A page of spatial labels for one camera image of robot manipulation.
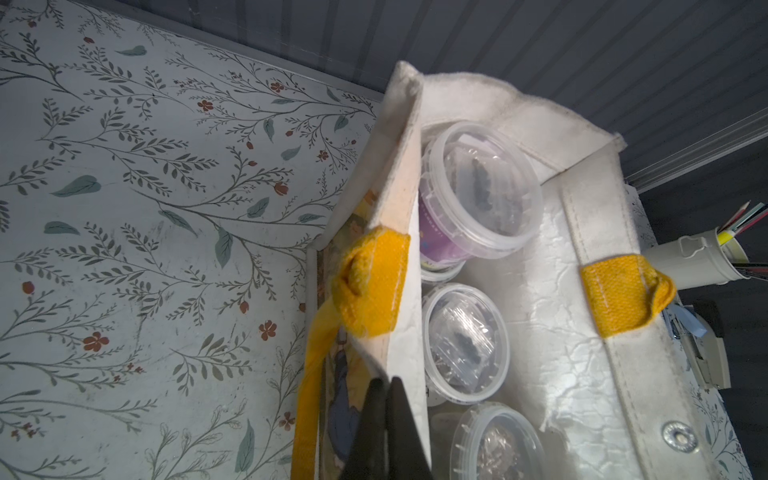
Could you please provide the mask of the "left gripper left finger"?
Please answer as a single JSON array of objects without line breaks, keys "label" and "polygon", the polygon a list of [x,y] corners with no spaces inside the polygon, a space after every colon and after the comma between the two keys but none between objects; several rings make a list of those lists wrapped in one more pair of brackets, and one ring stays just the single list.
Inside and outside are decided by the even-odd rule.
[{"label": "left gripper left finger", "polygon": [[357,433],[341,480],[386,479],[387,387],[373,379],[368,387]]}]

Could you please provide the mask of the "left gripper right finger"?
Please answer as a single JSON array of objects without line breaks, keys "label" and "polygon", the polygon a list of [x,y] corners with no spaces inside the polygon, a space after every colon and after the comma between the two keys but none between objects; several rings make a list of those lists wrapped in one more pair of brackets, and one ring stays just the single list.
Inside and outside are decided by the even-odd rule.
[{"label": "left gripper right finger", "polygon": [[404,384],[393,377],[385,403],[386,478],[428,480],[432,472],[410,408]]}]

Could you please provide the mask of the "white canvas tote bag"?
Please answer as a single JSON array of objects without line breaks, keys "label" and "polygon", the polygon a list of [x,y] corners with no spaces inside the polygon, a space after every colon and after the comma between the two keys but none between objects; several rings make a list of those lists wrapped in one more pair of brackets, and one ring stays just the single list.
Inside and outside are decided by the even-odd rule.
[{"label": "white canvas tote bag", "polygon": [[307,250],[307,312],[339,267],[327,253],[366,194],[371,227],[416,233],[422,147],[461,121],[507,136],[544,188],[533,243],[463,276],[500,307],[512,366],[501,398],[544,434],[554,479],[716,479],[718,464],[660,311],[666,281],[640,256],[621,136],[482,74],[395,65],[377,121],[325,230]]}]

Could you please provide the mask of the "purple label seed jar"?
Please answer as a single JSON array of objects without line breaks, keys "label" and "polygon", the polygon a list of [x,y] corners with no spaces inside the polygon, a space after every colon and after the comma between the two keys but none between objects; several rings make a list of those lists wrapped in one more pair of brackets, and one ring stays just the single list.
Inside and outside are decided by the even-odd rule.
[{"label": "purple label seed jar", "polygon": [[531,160],[500,132],[459,122],[425,148],[418,197],[423,268],[504,258],[540,230],[543,194]]}]

